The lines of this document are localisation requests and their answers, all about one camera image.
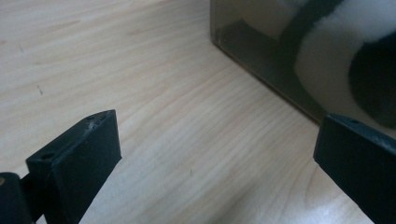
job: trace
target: black object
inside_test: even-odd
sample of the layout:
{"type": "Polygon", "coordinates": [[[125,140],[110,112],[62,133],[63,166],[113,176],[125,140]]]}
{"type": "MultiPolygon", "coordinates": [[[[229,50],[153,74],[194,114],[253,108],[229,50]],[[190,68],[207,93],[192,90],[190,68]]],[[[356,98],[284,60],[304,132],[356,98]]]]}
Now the black object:
{"type": "Polygon", "coordinates": [[[294,67],[304,37],[313,30],[320,19],[333,14],[341,3],[343,0],[310,0],[298,10],[279,38],[282,51],[289,54],[289,66],[294,67]]]}
{"type": "Polygon", "coordinates": [[[396,31],[364,43],[349,67],[353,99],[376,122],[396,129],[396,31]]]}
{"type": "Polygon", "coordinates": [[[374,223],[396,223],[396,140],[334,114],[322,122],[315,161],[374,223]]]}
{"type": "Polygon", "coordinates": [[[22,180],[0,174],[0,222],[79,223],[120,159],[116,112],[81,120],[26,160],[22,180]]]}

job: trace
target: wooden table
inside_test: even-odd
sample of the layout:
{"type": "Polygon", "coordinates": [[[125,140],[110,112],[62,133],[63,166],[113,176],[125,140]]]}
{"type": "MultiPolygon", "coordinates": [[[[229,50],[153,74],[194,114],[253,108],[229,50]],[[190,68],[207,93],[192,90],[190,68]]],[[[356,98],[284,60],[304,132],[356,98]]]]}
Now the wooden table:
{"type": "Polygon", "coordinates": [[[313,161],[318,125],[211,43],[208,0],[1,1],[0,84],[20,176],[117,110],[123,159],[81,223],[371,223],[313,161]]]}

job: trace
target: light wood surface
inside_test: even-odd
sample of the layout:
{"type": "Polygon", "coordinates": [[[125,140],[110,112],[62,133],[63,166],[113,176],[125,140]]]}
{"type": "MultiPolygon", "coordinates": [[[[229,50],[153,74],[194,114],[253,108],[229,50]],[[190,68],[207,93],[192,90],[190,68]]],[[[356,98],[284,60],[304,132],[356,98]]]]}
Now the light wood surface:
{"type": "Polygon", "coordinates": [[[208,0],[0,1],[1,171],[112,108],[123,159],[81,223],[371,223],[318,125],[212,45],[208,0]]]}

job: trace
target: clear plastic container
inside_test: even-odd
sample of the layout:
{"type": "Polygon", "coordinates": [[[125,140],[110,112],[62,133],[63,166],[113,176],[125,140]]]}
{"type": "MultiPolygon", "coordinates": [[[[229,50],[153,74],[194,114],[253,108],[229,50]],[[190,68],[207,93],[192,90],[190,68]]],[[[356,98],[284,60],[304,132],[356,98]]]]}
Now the clear plastic container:
{"type": "MultiPolygon", "coordinates": [[[[236,60],[239,64],[245,67],[250,73],[254,74],[259,79],[261,79],[265,84],[267,84],[275,91],[279,92],[286,99],[288,99],[289,101],[297,105],[299,108],[301,108],[306,114],[308,114],[314,120],[321,122],[324,116],[328,112],[330,112],[360,120],[368,124],[369,126],[372,126],[388,135],[391,135],[393,137],[396,136],[396,130],[395,130],[396,99],[391,98],[391,96],[390,96],[390,100],[389,100],[389,96],[386,96],[388,97],[387,98],[388,102],[386,103],[387,104],[386,106],[377,106],[378,102],[382,101],[382,98],[379,98],[377,102],[374,102],[373,103],[374,106],[370,108],[375,110],[376,117],[373,116],[370,117],[368,113],[362,110],[362,107],[357,106],[355,101],[349,100],[346,103],[345,101],[343,102],[343,98],[345,97],[345,95],[341,94],[340,91],[337,91],[336,88],[330,91],[325,90],[327,91],[326,94],[328,94],[328,99],[331,99],[338,106],[338,108],[327,106],[326,108],[328,108],[328,111],[326,111],[326,109],[322,107],[323,102],[319,103],[319,101],[316,101],[314,97],[312,97],[311,94],[308,93],[308,90],[304,88],[300,79],[298,78],[297,74],[294,71],[296,53],[295,51],[290,52],[289,49],[290,46],[289,42],[294,41],[293,37],[291,39],[288,39],[287,41],[281,42],[279,41],[279,39],[281,40],[281,38],[277,38],[277,37],[274,38],[273,36],[269,36],[271,34],[267,35],[262,29],[260,29],[260,25],[256,25],[262,22],[263,20],[265,20],[265,18],[270,18],[271,15],[275,15],[276,17],[276,14],[272,11],[267,10],[267,13],[271,15],[268,16],[266,14],[262,14],[262,18],[260,18],[257,16],[258,15],[257,12],[260,11],[262,8],[260,9],[249,8],[253,11],[252,14],[254,14],[254,16],[250,17],[250,15],[246,12],[244,15],[241,15],[240,8],[236,8],[236,7],[238,7],[241,4],[242,5],[249,4],[244,1],[246,0],[211,0],[210,28],[211,28],[212,41],[215,43],[215,45],[217,45],[221,50],[223,50],[228,55],[230,55],[234,60],[236,60]],[[337,112],[339,111],[340,107],[342,107],[343,113],[337,112]],[[381,120],[379,120],[381,117],[386,117],[388,119],[387,121],[389,122],[389,125],[384,125],[383,123],[381,123],[381,120]]],[[[257,4],[260,1],[257,0],[252,2],[254,2],[253,4],[257,4]]],[[[276,0],[274,1],[268,0],[267,2],[273,3],[276,2],[276,0]]],[[[322,4],[323,2],[320,1],[299,0],[299,1],[289,1],[288,3],[290,4],[291,2],[296,4],[297,3],[316,4],[316,5],[311,4],[309,6],[310,11],[308,11],[308,13],[306,13],[308,10],[306,9],[307,6],[304,5],[304,10],[305,10],[304,13],[305,15],[308,14],[308,19],[311,21],[323,18],[321,17],[322,15],[320,13],[329,13],[330,12],[329,8],[332,7],[331,10],[333,10],[334,8],[338,7],[336,5],[337,1],[329,1],[326,2],[325,4],[322,4]]],[[[297,8],[298,9],[295,11],[299,11],[300,8],[303,7],[302,5],[299,5],[297,8]]],[[[282,26],[285,25],[285,23],[290,22],[291,20],[295,20],[295,18],[297,17],[294,16],[295,15],[290,14],[289,18],[291,19],[289,21],[277,21],[275,19],[275,21],[271,21],[271,22],[275,24],[273,25],[273,27],[277,29],[278,24],[282,26]]],[[[393,19],[390,18],[390,16],[388,16],[387,18],[386,16],[382,16],[381,20],[385,20],[385,21],[390,20],[391,21],[390,23],[393,22],[392,21],[393,19]]],[[[291,30],[296,31],[299,30],[300,28],[301,28],[300,26],[297,26],[297,29],[294,30],[291,29],[291,30]]],[[[352,34],[355,28],[356,27],[350,27],[352,34]]],[[[299,33],[299,32],[300,31],[296,32],[297,35],[302,37],[303,33],[301,32],[299,33]]],[[[396,33],[394,33],[393,35],[394,37],[391,41],[394,41],[394,43],[391,43],[390,45],[391,49],[394,49],[394,46],[396,46],[396,33]]],[[[376,58],[376,60],[379,63],[382,63],[381,59],[376,58]]],[[[396,64],[396,61],[392,61],[394,60],[394,58],[389,60],[393,62],[393,64],[396,64]]],[[[395,78],[393,77],[387,77],[387,79],[381,79],[381,78],[382,78],[381,76],[378,76],[378,80],[379,82],[382,82],[382,84],[387,83],[388,80],[390,80],[392,83],[395,81],[394,80],[395,78]]]]}
{"type": "Polygon", "coordinates": [[[211,1],[213,42],[250,73],[278,91],[317,121],[325,110],[305,91],[288,63],[287,52],[280,52],[276,41],[244,22],[233,7],[233,0],[211,1]]]}

